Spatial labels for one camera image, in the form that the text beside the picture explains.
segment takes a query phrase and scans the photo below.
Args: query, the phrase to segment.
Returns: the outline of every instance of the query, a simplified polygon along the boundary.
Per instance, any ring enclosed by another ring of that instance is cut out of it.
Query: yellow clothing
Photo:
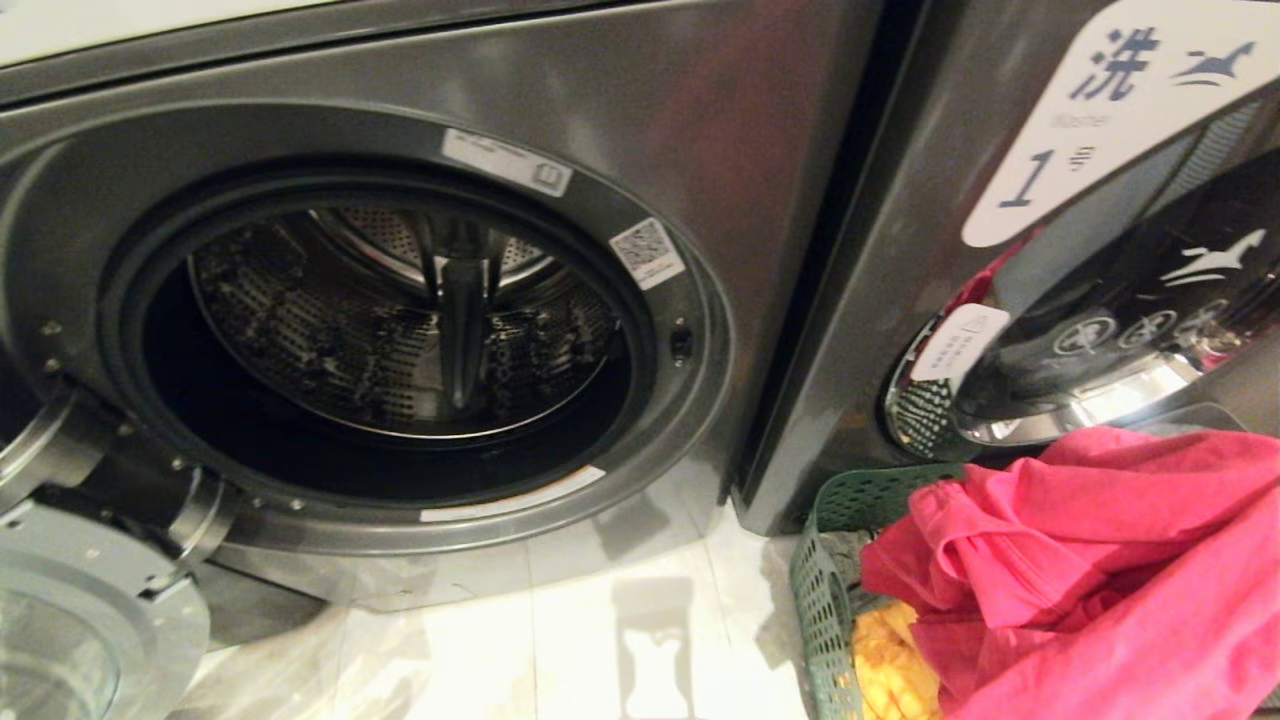
[[[938,676],[911,639],[914,621],[901,601],[858,616],[854,670],[867,720],[942,720]]]

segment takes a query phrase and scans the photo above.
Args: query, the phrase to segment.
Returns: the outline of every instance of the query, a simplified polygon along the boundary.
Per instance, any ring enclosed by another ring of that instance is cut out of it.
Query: washing machine door
[[[61,491],[111,434],[64,386],[0,451],[0,717],[164,717],[205,652],[209,607],[188,571]]]
[[[1266,124],[1245,115],[1271,117],[1251,105],[1115,178],[1160,190],[1119,236],[1050,223],[974,277],[899,366],[895,439],[960,459],[1140,420],[1275,334],[1280,149],[1242,152],[1243,129]]]

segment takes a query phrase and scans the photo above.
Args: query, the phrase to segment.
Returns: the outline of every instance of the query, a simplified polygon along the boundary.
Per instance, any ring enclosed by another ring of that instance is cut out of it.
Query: qr code sticker
[[[640,290],[649,290],[685,272],[685,261],[672,245],[667,229],[649,218],[609,241],[613,252],[627,266]]]

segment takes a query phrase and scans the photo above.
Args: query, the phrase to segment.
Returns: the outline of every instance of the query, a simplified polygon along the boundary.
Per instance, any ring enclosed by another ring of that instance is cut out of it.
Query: green plastic basket
[[[878,530],[906,515],[906,498],[918,488],[963,478],[964,464],[948,462],[854,470],[827,480],[805,523],[791,559],[791,589],[804,634],[809,692],[819,720],[863,720],[863,697],[854,674],[854,615],[836,562],[818,541],[820,533]]]

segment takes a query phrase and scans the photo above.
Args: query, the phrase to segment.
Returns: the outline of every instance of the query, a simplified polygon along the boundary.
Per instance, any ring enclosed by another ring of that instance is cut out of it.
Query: white label
[[[334,0],[0,0],[0,65]],[[230,28],[227,32],[237,32]]]
[[[508,179],[516,184],[561,197],[573,177],[573,170],[535,155],[527,150],[513,147],[492,137],[449,128],[444,131],[445,158],[466,163],[492,176]]]
[[[548,500],[554,500],[557,497],[563,497],[571,492],[577,492],[586,486],[599,480],[608,473],[596,468],[595,465],[582,465],[579,470],[564,475],[554,483],[535,489],[525,495],[517,495],[516,497],[508,497],[504,500],[495,500],[494,502],[484,502],[480,505],[463,505],[461,507],[436,507],[430,510],[420,510],[417,512],[419,523],[445,523],[451,520],[471,520],[475,518],[488,518],[490,515],[502,515],[503,512],[515,512],[516,510],[524,510],[525,507],[532,507],[547,502]]]
[[[1075,36],[964,225],[1000,245],[1280,77],[1280,4],[1119,0]]]
[[[649,218],[609,241],[640,290],[649,290],[685,272],[685,261],[655,218]]]
[[[1009,313],[1004,310],[974,302],[956,307],[942,320],[911,365],[911,379],[963,378],[1007,324]]]

